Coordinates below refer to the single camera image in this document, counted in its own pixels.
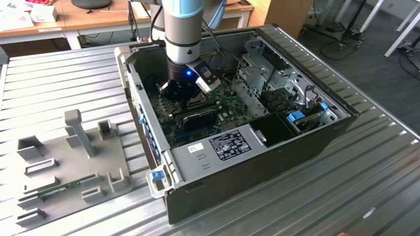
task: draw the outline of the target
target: metal table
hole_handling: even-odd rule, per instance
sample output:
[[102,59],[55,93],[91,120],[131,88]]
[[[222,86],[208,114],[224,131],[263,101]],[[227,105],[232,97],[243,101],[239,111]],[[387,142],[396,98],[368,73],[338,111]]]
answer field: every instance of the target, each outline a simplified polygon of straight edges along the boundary
[[[168,225],[166,205],[150,195],[148,170],[119,84],[114,47],[12,58],[2,70],[2,153],[10,140],[66,135],[58,111],[79,108],[84,127],[119,124],[135,190],[30,231],[36,235],[418,235],[418,134],[278,28],[266,32],[362,112],[323,153],[222,205]],[[0,157],[0,228],[20,231],[14,179],[16,159]]]

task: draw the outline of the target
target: label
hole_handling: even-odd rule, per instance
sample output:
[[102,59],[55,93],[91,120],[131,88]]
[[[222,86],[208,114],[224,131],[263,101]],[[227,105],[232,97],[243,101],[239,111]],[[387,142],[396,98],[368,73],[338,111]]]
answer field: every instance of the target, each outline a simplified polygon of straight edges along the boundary
[[39,29],[39,32],[62,31],[62,28]]
[[188,147],[190,153],[194,153],[194,152],[196,152],[196,151],[199,151],[199,150],[202,150],[202,149],[204,149],[202,143],[194,144],[194,145],[191,145],[191,146]]
[[223,161],[251,150],[251,147],[239,130],[210,139],[210,143],[218,153],[219,159]]

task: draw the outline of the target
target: blue tab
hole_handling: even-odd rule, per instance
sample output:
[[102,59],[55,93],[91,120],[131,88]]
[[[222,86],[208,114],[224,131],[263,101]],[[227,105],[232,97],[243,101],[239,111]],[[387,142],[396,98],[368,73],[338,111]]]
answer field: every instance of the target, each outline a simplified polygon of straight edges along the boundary
[[164,171],[152,172],[152,176],[154,176],[154,179],[152,179],[154,182],[162,180],[163,178],[166,178]]
[[327,103],[326,103],[326,102],[322,102],[322,108],[323,108],[324,110],[327,110],[328,105],[327,105]]
[[290,119],[292,122],[295,122],[296,120],[304,118],[304,114],[302,113],[302,111],[295,111],[290,113]]

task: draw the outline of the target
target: white box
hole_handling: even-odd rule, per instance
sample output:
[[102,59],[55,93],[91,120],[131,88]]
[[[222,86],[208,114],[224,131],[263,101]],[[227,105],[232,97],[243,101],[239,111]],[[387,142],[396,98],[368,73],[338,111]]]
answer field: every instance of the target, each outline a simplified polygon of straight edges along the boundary
[[55,22],[58,19],[58,10],[55,6],[35,5],[31,11],[34,22]]

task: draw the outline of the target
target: white table leg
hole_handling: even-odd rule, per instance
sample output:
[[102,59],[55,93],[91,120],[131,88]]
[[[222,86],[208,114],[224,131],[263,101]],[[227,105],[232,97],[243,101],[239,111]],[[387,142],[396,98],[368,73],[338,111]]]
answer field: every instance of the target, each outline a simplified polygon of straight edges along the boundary
[[371,14],[370,14],[370,16],[367,18],[367,21],[364,22],[364,24],[363,24],[363,26],[360,28],[360,32],[364,32],[367,30],[367,28],[370,27],[370,24],[371,24],[376,14],[378,14],[378,12],[379,12],[379,9],[380,9],[380,6],[382,6],[383,2],[384,2],[384,0],[379,0],[378,1],[376,5],[375,5],[375,8],[374,8],[374,10],[372,10],[372,12],[371,12]]
[[335,1],[336,0],[328,0],[326,11],[323,12],[323,16],[322,16],[322,19],[320,19],[320,24],[323,24],[324,21],[326,21],[326,18],[327,18],[328,14],[330,14],[330,11],[331,11],[331,8],[334,6]]
[[336,16],[336,20],[335,20],[336,22],[340,22],[340,21],[342,21],[343,16],[344,16],[344,14],[346,14],[346,11],[347,11],[348,6],[350,6],[351,3],[352,3],[352,0],[346,0],[346,3],[344,3],[344,5],[343,5],[343,7],[342,7],[340,12],[339,12],[339,15]]
[[68,44],[71,45],[71,49],[82,49],[82,45],[79,42],[79,32],[78,31],[66,31],[64,37],[67,38]]
[[392,44],[391,48],[388,49],[388,51],[386,53],[386,57],[390,57],[391,54],[394,53],[395,49],[402,45],[402,42],[403,42],[406,36],[408,35],[410,31],[412,31],[412,29],[416,26],[419,20],[420,20],[420,12],[418,13],[418,16],[415,17],[414,21],[410,23],[407,29],[403,31],[400,37],[398,38],[398,40]]
[[404,19],[403,23],[400,24],[400,27],[396,29],[396,31],[400,32],[400,31],[403,30],[406,24],[408,23],[410,19],[412,18],[412,16],[414,16],[415,13],[418,12],[419,8],[420,8],[420,2],[418,3],[418,5],[416,5],[416,7],[414,8],[412,12],[411,12],[411,13],[408,14],[408,16],[406,17],[406,19]]
[[244,11],[242,17],[239,18],[238,28],[244,28],[248,26],[251,11]]

